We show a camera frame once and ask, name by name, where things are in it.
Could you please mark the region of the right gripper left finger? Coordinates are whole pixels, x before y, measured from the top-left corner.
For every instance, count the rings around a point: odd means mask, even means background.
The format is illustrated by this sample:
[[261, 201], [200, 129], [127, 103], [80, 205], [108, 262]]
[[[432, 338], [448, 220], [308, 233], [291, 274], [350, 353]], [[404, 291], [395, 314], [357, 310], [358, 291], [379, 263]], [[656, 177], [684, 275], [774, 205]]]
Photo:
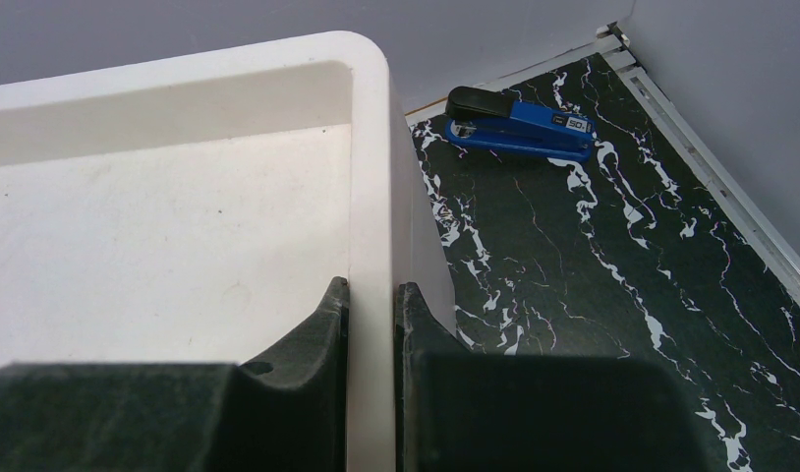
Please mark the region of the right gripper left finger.
[[350, 288], [243, 364], [0, 369], [0, 471], [341, 471]]

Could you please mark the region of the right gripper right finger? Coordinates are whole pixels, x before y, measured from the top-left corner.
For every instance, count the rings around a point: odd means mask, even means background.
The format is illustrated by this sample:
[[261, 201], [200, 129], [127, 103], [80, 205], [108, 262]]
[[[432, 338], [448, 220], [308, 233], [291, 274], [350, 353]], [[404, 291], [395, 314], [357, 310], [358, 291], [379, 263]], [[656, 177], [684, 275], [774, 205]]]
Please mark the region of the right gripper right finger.
[[678, 387], [656, 365], [475, 353], [419, 286], [394, 308], [400, 471], [705, 471]]

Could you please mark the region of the white drawer organizer box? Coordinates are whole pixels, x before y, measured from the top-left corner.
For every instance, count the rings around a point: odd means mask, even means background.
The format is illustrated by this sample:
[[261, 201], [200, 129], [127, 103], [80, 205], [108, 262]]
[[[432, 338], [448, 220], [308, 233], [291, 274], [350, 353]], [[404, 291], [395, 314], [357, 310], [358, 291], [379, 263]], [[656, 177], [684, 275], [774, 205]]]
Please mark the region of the white drawer organizer box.
[[454, 288], [388, 62], [330, 31], [0, 86], [0, 368], [246, 361], [351, 289], [347, 467], [395, 465], [393, 305]]

